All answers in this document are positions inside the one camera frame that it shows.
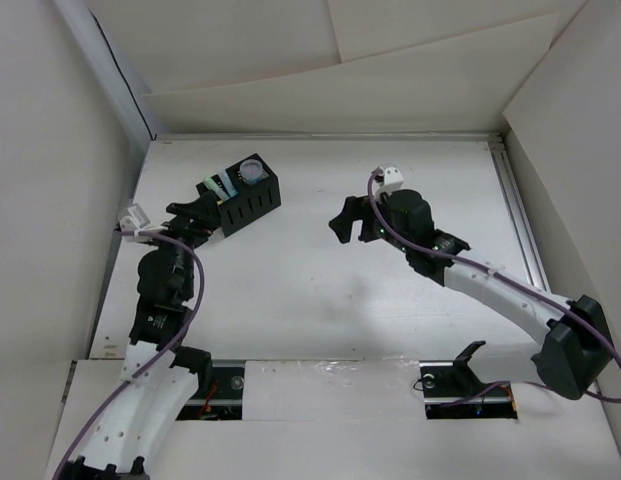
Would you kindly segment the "blue highlighter marker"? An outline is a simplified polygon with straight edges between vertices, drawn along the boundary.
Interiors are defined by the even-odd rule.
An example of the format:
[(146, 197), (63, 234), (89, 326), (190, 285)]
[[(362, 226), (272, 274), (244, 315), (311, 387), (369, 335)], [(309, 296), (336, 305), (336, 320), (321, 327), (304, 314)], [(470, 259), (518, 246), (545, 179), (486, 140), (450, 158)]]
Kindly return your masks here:
[(227, 173), (226, 170), (221, 170), (218, 173), (218, 177), (221, 180), (222, 185), (224, 186), (227, 194), (233, 198), (235, 196), (238, 195), (238, 191), (236, 189), (236, 187), (234, 186), (229, 174)]

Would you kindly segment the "clear jar of paper clips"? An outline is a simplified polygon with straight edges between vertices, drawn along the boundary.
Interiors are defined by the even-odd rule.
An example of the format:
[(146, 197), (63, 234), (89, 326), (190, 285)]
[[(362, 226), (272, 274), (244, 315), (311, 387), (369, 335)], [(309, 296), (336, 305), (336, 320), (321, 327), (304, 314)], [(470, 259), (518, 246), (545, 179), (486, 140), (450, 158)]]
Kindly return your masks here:
[(263, 180), (266, 172), (262, 162), (255, 158), (246, 159), (239, 165), (241, 180), (247, 185), (254, 185)]

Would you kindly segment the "green highlighter marker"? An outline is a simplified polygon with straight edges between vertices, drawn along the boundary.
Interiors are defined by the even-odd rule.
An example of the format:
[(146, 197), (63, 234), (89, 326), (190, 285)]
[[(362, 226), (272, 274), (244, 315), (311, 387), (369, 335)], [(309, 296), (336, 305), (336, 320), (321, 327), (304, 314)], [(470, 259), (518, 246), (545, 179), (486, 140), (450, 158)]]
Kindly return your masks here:
[(212, 191), (221, 201), (227, 201), (228, 195), (218, 185), (218, 183), (212, 177), (206, 177), (203, 181), (204, 185)]

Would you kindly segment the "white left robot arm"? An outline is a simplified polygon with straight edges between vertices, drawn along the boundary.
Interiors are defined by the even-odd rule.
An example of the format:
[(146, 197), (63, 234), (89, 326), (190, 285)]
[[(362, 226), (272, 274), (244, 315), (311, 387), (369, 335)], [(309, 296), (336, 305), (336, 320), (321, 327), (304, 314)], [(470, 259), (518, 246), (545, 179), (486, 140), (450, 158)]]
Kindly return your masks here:
[(149, 225), (138, 205), (118, 233), (152, 249), (137, 266), (139, 299), (118, 385), (87, 420), (53, 474), (56, 479), (147, 479), (154, 456), (185, 403), (212, 387), (210, 353), (183, 340), (201, 306), (204, 269), (195, 250), (221, 226), (206, 192), (167, 207)]

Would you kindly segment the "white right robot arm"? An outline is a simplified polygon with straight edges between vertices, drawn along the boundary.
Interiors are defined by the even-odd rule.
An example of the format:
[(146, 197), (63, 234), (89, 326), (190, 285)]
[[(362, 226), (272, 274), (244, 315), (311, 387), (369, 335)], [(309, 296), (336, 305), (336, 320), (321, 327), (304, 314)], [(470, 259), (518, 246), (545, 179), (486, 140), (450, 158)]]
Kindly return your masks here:
[(601, 305), (583, 295), (570, 300), (533, 288), (475, 255), (463, 239), (436, 228), (420, 193), (349, 196), (328, 223), (340, 243), (383, 240), (400, 250), (419, 275), (464, 294), (521, 329), (521, 344), (489, 347), (472, 341), (451, 360), (424, 363), (422, 381), (439, 382), (455, 403), (467, 403), (510, 382), (532, 383), (578, 400), (610, 363), (621, 371)]

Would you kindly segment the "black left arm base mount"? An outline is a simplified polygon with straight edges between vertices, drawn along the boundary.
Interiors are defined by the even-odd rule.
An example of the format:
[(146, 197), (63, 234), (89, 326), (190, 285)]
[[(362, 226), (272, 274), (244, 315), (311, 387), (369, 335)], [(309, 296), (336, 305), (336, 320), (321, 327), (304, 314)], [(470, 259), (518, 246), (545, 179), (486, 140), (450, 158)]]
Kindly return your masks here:
[(242, 419), (244, 362), (215, 361), (212, 378), (186, 402), (178, 421), (238, 421)]

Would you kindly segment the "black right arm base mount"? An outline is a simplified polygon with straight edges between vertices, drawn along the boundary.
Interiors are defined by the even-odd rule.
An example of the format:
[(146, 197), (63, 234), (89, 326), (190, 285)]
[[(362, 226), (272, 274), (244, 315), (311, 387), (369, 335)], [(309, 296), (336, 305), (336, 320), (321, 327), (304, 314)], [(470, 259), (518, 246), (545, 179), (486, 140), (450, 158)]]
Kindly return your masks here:
[(486, 344), (475, 341), (452, 360), (426, 360), (412, 389), (423, 396), (428, 420), (516, 420), (518, 412), (511, 384), (484, 383), (471, 370), (473, 355)]

